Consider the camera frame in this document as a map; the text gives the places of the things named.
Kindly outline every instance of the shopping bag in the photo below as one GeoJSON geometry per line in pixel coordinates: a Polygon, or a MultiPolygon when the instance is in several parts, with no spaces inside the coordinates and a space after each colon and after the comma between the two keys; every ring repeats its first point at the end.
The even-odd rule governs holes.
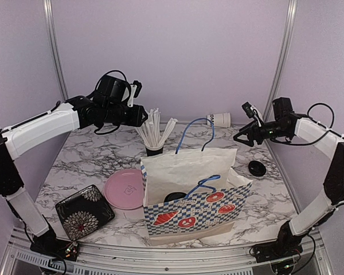
{"type": "Polygon", "coordinates": [[[232,229],[252,183],[231,168],[237,149],[204,147],[205,144],[203,151],[177,149],[142,158],[144,217],[152,245],[208,237],[232,229]],[[187,195],[164,202],[173,192],[187,195]]]}

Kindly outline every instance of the wall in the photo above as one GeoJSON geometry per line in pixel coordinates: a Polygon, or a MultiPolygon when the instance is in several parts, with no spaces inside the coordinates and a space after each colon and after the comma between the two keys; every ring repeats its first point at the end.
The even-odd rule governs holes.
{"type": "MultiPolygon", "coordinates": [[[[42,2],[0,0],[0,126],[51,109],[59,99],[42,2]]],[[[53,139],[15,162],[33,198],[63,141],[53,139]]],[[[0,197],[0,263],[13,221],[0,197]]]]}
{"type": "Polygon", "coordinates": [[[143,84],[136,104],[192,120],[241,105],[263,109],[283,38],[288,1],[53,1],[70,96],[87,95],[120,69],[143,84]]]}
{"type": "MultiPolygon", "coordinates": [[[[299,1],[294,36],[279,96],[292,100],[296,112],[318,101],[335,111],[336,131],[344,133],[344,1],[299,1]]],[[[329,111],[313,117],[330,124],[329,111]]],[[[322,188],[330,161],[314,147],[273,144],[303,209],[322,188]]],[[[344,207],[320,227],[334,274],[344,274],[344,207]]]]}

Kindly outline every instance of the marble tabletop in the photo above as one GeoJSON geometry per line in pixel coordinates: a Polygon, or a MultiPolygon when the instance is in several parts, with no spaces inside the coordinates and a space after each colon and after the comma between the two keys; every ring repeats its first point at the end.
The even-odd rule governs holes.
{"type": "MultiPolygon", "coordinates": [[[[177,124],[166,140],[164,151],[175,150],[186,124],[177,124]]],[[[40,190],[36,205],[54,228],[57,236],[66,238],[58,219],[55,204],[79,190],[95,184],[103,191],[106,180],[116,171],[140,168],[140,157],[146,155],[143,141],[131,127],[97,136],[91,127],[72,132],[54,162],[40,190]]],[[[235,171],[253,179],[251,193],[229,233],[191,241],[157,246],[157,248],[201,248],[239,245],[274,239],[284,221],[296,215],[283,179],[265,145],[248,147],[233,140],[237,127],[216,128],[216,137],[209,147],[238,148],[235,171]],[[248,163],[259,160],[267,173],[252,176],[248,163]]],[[[190,127],[182,148],[201,148],[211,137],[207,125],[190,127]]],[[[143,209],[119,210],[116,218],[98,231],[81,239],[83,242],[128,247],[149,247],[143,209]]]]}

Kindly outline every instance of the bag handle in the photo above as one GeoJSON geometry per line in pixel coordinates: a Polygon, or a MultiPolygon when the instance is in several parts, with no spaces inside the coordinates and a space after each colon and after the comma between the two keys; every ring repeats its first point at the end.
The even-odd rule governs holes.
{"type": "Polygon", "coordinates": [[[191,121],[191,122],[186,126],[186,128],[185,128],[185,130],[184,130],[184,132],[183,132],[183,134],[182,134],[181,140],[180,140],[179,143],[178,143],[178,146],[177,146],[177,149],[176,149],[176,154],[178,153],[178,151],[179,151],[179,149],[180,149],[180,147],[181,147],[181,145],[182,145],[183,138],[184,138],[185,135],[186,135],[187,129],[189,129],[189,127],[190,127],[193,123],[195,123],[195,122],[197,122],[197,121],[199,121],[199,120],[206,120],[206,121],[210,122],[210,125],[212,126],[212,129],[213,129],[212,138],[202,146],[201,151],[204,151],[205,146],[206,146],[209,142],[211,142],[211,141],[214,139],[214,136],[215,136],[214,123],[213,123],[211,120],[209,120],[209,119],[207,119],[207,118],[205,118],[205,117],[202,117],[202,118],[200,118],[200,119],[195,119],[195,120],[191,121]]]}
{"type": "Polygon", "coordinates": [[[210,177],[208,177],[207,179],[202,179],[202,180],[199,180],[199,182],[197,183],[197,185],[190,191],[186,194],[185,196],[185,199],[187,199],[189,197],[189,195],[192,194],[192,192],[194,192],[196,189],[198,189],[199,187],[205,187],[205,188],[209,188],[209,189],[212,189],[213,190],[213,193],[215,191],[217,191],[217,189],[215,187],[212,187],[212,186],[207,186],[207,185],[204,185],[205,182],[209,181],[209,180],[215,180],[215,179],[220,179],[220,175],[212,175],[210,177]]]}

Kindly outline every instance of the pink plate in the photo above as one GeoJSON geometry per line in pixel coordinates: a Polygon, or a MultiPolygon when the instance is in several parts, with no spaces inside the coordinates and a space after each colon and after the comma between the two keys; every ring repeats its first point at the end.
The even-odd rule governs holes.
{"type": "Polygon", "coordinates": [[[119,209],[132,210],[143,206],[141,170],[124,169],[114,173],[107,180],[103,193],[110,205],[119,209]]]}

